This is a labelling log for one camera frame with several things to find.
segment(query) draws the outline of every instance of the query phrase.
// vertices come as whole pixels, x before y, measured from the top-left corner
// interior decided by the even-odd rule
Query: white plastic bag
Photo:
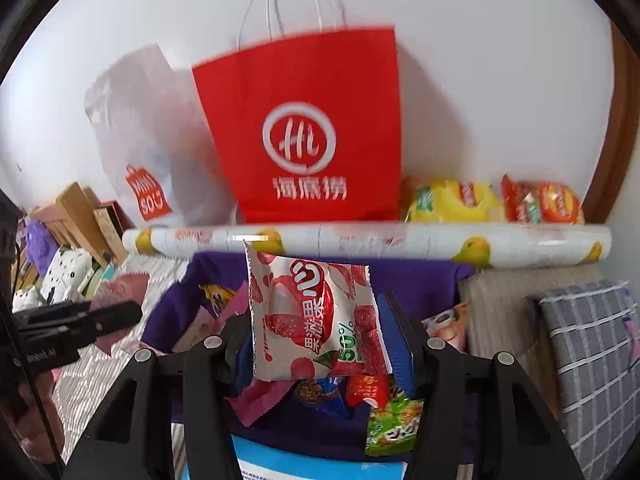
[[[102,167],[137,226],[226,224],[235,201],[191,70],[174,71],[157,45],[117,61],[87,90]]]

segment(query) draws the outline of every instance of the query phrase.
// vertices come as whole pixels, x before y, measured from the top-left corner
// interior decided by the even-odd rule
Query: blue snack package
[[[340,418],[349,418],[347,406],[340,392],[344,377],[326,377],[300,381],[293,390],[293,396],[304,406],[321,413]]]

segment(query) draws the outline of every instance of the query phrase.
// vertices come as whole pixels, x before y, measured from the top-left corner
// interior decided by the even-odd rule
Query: person's hand
[[[36,388],[42,399],[42,405],[53,430],[53,435],[58,445],[58,451],[62,451],[65,445],[65,431],[62,421],[58,415],[56,405],[51,400],[53,392],[53,374],[45,372],[36,377]],[[14,420],[10,411],[0,403],[0,412],[4,415],[7,426],[20,442],[24,452],[34,460],[43,464],[55,462],[55,456],[51,449],[51,444],[44,429],[44,424],[40,418],[40,412],[31,395],[28,384],[20,384],[18,393],[27,403],[28,409],[18,420]]]

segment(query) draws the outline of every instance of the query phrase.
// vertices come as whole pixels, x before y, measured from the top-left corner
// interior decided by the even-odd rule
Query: checkered pillow
[[[564,433],[587,480],[606,478],[640,430],[637,305],[602,280],[536,298],[555,351]]]

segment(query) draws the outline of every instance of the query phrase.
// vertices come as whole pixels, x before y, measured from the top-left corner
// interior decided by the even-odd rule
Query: purple cloth
[[[58,243],[51,233],[37,220],[27,224],[27,260],[44,276],[58,250]]]
[[[405,312],[417,319],[434,316],[455,305],[458,302],[456,283],[474,272],[468,264],[429,260],[332,258],[332,263],[368,265],[375,295],[392,290]],[[199,285],[216,284],[238,290],[248,279],[247,274],[244,254],[196,254],[182,281],[167,290],[151,313],[142,341],[170,352],[199,307],[207,306]],[[460,463],[472,462],[477,449],[475,402],[467,396]],[[375,458],[364,454],[369,416],[369,407],[364,403],[354,409],[352,418],[343,419],[304,406],[290,393],[249,428],[238,421],[227,403],[225,415],[233,434],[285,451],[353,462],[406,462],[409,459],[408,454]],[[173,403],[173,420],[182,421],[179,396]]]

